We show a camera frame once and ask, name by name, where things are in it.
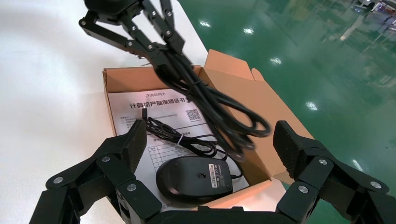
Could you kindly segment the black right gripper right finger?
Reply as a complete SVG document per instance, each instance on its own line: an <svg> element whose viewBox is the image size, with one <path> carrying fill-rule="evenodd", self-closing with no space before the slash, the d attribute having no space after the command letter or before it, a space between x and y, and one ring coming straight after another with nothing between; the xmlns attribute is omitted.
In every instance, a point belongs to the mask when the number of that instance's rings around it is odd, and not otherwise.
<svg viewBox="0 0 396 224"><path fill-rule="evenodd" d="M393 224L396 199L389 187L337 160L318 140L298 135L284 120L276 123L273 146L293 183L276 212L296 224L307 222L324 200L352 224Z"/></svg>

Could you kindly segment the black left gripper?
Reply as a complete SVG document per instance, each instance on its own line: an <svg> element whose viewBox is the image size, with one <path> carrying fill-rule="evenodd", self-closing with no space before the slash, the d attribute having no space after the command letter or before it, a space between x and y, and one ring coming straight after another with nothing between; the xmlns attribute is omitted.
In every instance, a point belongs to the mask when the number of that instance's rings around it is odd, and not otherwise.
<svg viewBox="0 0 396 224"><path fill-rule="evenodd" d="M166 42L165 45L152 42L138 28L133 22L133 18L138 15L137 13L125 11L131 6L139 5L140 2L140 0L85 0L85 6L89 11L79 21L79 25L87 35L95 39L138 57L148 59L157 73L174 73L174 65L170 59L171 49L182 55L185 41L175 30L171 1L160 1L163 17L150 0L142 1L145 16ZM102 27L97 24L98 21L122 26L130 37L124 37Z"/></svg>

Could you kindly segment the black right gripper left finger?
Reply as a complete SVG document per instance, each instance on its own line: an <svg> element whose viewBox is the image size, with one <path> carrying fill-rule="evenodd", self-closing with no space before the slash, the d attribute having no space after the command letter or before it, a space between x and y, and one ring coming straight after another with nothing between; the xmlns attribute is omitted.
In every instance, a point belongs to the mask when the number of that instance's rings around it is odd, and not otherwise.
<svg viewBox="0 0 396 224"><path fill-rule="evenodd" d="M148 223L162 204L135 176L146 144L142 119L126 134L105 139L91 157L47 180L30 222L78 224L96 201L107 198L123 222Z"/></svg>

